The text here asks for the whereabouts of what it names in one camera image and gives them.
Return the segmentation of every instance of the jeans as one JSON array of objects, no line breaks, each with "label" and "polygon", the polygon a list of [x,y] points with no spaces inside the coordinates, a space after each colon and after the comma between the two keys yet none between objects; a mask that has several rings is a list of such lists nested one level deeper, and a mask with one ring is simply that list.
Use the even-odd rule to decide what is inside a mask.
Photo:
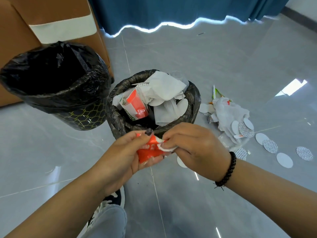
[{"label": "jeans", "polygon": [[126,222],[126,212],[121,206],[108,205],[81,238],[124,238]]}]

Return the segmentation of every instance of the wastebasket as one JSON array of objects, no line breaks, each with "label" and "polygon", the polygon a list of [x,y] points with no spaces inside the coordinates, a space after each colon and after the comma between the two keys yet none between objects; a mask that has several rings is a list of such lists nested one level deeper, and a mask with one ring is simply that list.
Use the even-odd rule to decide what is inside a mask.
[{"label": "wastebasket", "polygon": [[[106,112],[108,124],[116,139],[132,130],[146,130],[147,128],[152,128],[154,130],[154,134],[159,138],[162,138],[166,131],[181,122],[194,123],[200,107],[201,98],[198,88],[192,82],[189,82],[189,86],[185,92],[185,98],[188,100],[188,107],[185,114],[165,126],[156,125],[155,120],[151,118],[151,114],[145,118],[132,121],[123,109],[119,110],[116,106],[112,105],[113,97],[135,87],[132,84],[144,82],[156,71],[156,69],[152,69],[139,72],[132,77],[121,81],[111,91],[106,105]],[[151,113],[153,111],[153,107],[150,106],[149,108]]]},{"label": "wastebasket", "polygon": [[30,106],[77,130],[106,120],[111,76],[86,45],[57,42],[19,54],[0,70],[0,82]]}]

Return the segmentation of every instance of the forearm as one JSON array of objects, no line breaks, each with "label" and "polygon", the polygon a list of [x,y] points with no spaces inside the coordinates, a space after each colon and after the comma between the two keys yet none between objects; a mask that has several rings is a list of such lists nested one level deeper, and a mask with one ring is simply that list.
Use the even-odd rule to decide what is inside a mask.
[{"label": "forearm", "polygon": [[104,197],[102,181],[88,171],[49,199],[6,238],[75,238]]},{"label": "forearm", "polygon": [[317,193],[237,160],[226,187],[248,200],[292,238],[317,235]]}]

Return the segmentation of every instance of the fingernail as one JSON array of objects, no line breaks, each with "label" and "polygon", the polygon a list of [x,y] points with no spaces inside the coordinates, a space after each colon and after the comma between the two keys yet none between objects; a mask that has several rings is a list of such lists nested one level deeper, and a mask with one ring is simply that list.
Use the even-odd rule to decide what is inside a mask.
[{"label": "fingernail", "polygon": [[148,128],[146,131],[145,131],[145,134],[147,136],[150,136],[151,134],[153,133],[153,130],[151,128]]}]

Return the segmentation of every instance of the sneaker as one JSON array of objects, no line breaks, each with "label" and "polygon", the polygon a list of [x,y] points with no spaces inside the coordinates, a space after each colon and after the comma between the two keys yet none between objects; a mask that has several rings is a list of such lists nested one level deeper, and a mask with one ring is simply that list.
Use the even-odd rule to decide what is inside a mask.
[{"label": "sneaker", "polygon": [[98,215],[102,210],[107,207],[108,205],[120,205],[122,208],[124,208],[125,204],[125,195],[124,195],[124,188],[123,186],[117,190],[116,192],[112,193],[111,195],[105,197],[101,204],[97,207],[91,218],[89,219],[87,223],[86,231],[93,227],[93,224],[96,222]]}]

